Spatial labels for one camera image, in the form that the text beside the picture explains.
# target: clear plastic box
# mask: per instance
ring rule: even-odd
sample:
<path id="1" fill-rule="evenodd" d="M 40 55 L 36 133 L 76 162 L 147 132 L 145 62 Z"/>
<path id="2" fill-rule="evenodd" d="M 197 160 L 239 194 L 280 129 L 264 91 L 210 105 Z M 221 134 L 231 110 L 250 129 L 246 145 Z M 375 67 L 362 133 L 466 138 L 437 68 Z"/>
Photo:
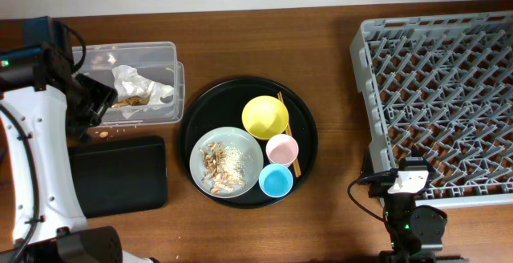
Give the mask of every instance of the clear plastic box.
<path id="1" fill-rule="evenodd" d="M 82 47 L 73 47 L 78 62 Z M 174 87 L 173 95 L 162 99 L 164 104 L 109 108 L 100 127 L 178 123 L 184 114 L 184 66 L 176 58 L 172 42 L 134 42 L 87 46 L 86 59 L 79 73 L 109 87 L 114 87 L 112 69 L 128 65 L 147 79 Z"/>

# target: round black tray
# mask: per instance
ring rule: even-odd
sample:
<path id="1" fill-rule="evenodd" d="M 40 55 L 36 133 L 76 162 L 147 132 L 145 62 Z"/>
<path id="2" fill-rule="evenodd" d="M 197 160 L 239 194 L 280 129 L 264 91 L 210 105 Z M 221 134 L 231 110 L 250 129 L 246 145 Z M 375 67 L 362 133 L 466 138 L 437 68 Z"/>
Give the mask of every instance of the round black tray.
<path id="1" fill-rule="evenodd" d="M 289 123 L 294 139 L 299 144 L 299 165 L 301 176 L 294 176 L 292 190 L 282 198 L 266 196 L 256 183 L 245 194 L 231 198 L 220 199 L 203 192 L 193 181 L 189 168 L 189 159 L 192 149 L 202 135 L 218 127 L 238 127 L 242 125 L 242 110 L 249 100 L 259 95 L 277 97 L 278 91 L 283 94 L 285 106 L 289 110 Z M 264 166 L 269 164 L 265 155 L 267 141 L 257 140 L 264 153 Z M 231 79 L 220 83 L 196 99 L 185 112 L 180 126 L 178 151 L 180 161 L 189 180 L 208 198 L 219 204 L 233 208 L 260 208 L 283 200 L 294 192 L 305 180 L 312 170 L 317 155 L 317 128 L 310 110 L 305 103 L 287 87 L 269 79 L 245 77 Z"/>

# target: small cup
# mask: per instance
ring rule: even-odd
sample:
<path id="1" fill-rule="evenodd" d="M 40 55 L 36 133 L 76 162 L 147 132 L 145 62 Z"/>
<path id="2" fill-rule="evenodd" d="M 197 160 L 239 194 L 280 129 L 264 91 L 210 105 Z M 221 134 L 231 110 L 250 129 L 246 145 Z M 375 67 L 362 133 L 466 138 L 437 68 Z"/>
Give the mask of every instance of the small cup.
<path id="1" fill-rule="evenodd" d="M 260 173 L 258 184 L 265 195 L 272 198 L 283 197 L 292 189 L 292 173 L 283 165 L 270 164 Z"/>
<path id="2" fill-rule="evenodd" d="M 280 134 L 267 142 L 265 153 L 269 158 L 269 162 L 288 167 L 297 158 L 299 146 L 293 137 Z"/>

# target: blue cup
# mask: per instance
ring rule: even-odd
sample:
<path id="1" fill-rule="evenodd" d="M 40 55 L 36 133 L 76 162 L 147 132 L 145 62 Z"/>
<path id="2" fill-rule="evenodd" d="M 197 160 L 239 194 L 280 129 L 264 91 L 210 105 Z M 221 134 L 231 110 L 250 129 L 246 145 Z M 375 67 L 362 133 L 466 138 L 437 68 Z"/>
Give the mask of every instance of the blue cup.
<path id="1" fill-rule="evenodd" d="M 292 173 L 283 165 L 270 164 L 260 172 L 258 184 L 265 195 L 279 198 L 290 192 L 293 184 Z"/>

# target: gray dish rack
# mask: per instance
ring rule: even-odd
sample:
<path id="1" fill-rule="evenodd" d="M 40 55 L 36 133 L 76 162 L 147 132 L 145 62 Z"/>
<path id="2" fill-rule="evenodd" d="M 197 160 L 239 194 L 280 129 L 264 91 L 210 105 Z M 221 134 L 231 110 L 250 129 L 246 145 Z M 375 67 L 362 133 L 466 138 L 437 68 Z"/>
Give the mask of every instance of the gray dish rack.
<path id="1" fill-rule="evenodd" d="M 513 203 L 513 11 L 364 21 L 350 52 L 375 172 L 415 145 L 437 176 L 417 204 Z"/>

